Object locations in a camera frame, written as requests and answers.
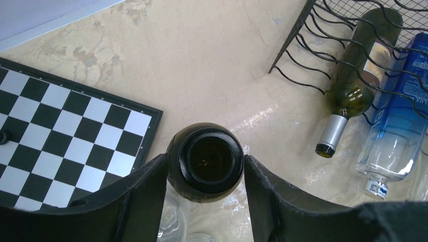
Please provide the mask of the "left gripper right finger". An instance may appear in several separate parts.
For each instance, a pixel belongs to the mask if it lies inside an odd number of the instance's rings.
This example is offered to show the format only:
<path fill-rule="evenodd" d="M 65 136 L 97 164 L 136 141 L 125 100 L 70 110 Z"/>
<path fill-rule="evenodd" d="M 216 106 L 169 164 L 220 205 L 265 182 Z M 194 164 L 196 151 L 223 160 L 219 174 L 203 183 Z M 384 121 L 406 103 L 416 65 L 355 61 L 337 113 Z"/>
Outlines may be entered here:
<path fill-rule="evenodd" d="M 426 202 L 346 207 L 301 190 L 251 155 L 244 160 L 255 241 L 427 241 Z"/>

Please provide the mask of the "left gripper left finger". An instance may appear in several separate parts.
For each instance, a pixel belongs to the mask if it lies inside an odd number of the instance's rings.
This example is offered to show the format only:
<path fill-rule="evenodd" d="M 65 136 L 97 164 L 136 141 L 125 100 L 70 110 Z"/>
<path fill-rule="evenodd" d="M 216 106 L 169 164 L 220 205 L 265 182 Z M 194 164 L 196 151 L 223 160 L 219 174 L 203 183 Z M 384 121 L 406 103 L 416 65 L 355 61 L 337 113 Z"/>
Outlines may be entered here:
<path fill-rule="evenodd" d="M 168 170 L 161 154 L 65 208 L 1 207 L 1 241 L 156 241 Z"/>

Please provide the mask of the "clear bottle front silver cap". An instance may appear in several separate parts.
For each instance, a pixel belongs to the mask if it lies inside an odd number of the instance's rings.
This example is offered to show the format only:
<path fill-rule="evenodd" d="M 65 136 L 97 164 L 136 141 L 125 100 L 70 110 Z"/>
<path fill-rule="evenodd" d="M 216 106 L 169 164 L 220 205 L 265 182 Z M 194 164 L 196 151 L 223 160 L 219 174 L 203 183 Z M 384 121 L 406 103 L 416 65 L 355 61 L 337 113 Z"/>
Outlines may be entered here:
<path fill-rule="evenodd" d="M 190 202 L 181 197 L 172 187 L 167 187 L 157 241 L 216 241 L 209 234 L 190 233 Z"/>

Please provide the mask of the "tall dark green bottle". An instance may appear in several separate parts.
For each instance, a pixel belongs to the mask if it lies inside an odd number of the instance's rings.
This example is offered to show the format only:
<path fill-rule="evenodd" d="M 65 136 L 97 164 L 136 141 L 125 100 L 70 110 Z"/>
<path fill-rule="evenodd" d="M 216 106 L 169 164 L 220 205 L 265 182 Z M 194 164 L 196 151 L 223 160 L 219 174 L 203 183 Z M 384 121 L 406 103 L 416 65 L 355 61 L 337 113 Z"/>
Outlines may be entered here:
<path fill-rule="evenodd" d="M 215 123 L 195 123 L 171 139 L 168 181 L 183 198 L 212 203 L 238 186 L 244 169 L 244 152 L 238 139 Z"/>

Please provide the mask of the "blue square bottle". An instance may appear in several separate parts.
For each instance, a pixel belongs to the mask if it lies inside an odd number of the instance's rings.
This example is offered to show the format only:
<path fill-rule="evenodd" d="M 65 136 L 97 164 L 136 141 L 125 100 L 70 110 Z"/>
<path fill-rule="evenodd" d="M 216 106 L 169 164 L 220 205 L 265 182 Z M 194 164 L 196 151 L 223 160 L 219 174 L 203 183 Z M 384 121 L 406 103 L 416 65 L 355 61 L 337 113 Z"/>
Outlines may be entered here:
<path fill-rule="evenodd" d="M 403 180 L 415 167 L 427 130 L 427 34 L 418 33 L 395 61 L 381 95 L 373 125 L 355 169 L 366 176 L 361 191 L 383 200 L 388 184 Z"/>

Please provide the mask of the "dark bottle with label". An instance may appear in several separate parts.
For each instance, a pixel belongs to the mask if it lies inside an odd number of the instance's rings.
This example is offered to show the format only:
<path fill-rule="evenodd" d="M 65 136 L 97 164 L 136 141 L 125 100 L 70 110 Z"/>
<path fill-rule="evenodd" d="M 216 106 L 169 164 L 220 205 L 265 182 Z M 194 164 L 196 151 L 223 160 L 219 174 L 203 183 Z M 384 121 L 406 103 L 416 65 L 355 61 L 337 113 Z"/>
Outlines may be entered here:
<path fill-rule="evenodd" d="M 372 9 L 357 22 L 325 93 L 331 115 L 315 147 L 317 155 L 333 157 L 349 119 L 373 103 L 402 26 L 402 15 L 392 8 Z"/>

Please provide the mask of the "clear wine bottle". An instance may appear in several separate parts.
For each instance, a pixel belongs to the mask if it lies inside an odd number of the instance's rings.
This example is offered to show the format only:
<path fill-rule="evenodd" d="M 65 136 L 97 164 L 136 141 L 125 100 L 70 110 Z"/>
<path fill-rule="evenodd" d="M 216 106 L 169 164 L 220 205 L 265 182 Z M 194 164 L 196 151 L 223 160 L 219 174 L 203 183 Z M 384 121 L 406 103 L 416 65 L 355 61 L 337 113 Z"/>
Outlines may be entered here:
<path fill-rule="evenodd" d="M 427 137 L 424 139 L 412 172 L 412 187 L 406 201 L 427 202 Z"/>

